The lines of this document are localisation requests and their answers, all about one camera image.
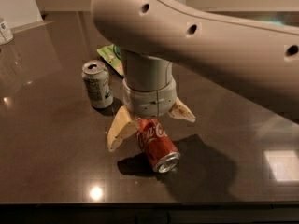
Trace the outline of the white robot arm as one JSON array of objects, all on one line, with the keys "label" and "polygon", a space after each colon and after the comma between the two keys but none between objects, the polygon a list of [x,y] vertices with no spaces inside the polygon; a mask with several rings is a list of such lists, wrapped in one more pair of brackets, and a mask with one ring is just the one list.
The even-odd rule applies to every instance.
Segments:
[{"label": "white robot arm", "polygon": [[139,118],[195,120],[177,97],[168,63],[298,119],[297,28],[205,13],[176,0],[92,0],[91,14],[100,34],[120,48],[124,71],[123,105],[108,133],[109,149],[137,130]]}]

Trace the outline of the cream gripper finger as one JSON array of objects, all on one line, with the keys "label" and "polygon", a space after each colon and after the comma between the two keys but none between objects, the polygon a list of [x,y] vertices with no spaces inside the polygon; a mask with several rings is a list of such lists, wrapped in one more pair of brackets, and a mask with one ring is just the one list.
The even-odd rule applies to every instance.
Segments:
[{"label": "cream gripper finger", "polygon": [[107,134],[107,147],[115,151],[121,143],[139,129],[137,118],[123,105],[117,112]]},{"label": "cream gripper finger", "polygon": [[173,119],[184,119],[188,122],[195,122],[196,119],[193,112],[179,98],[176,99],[167,114]]}]

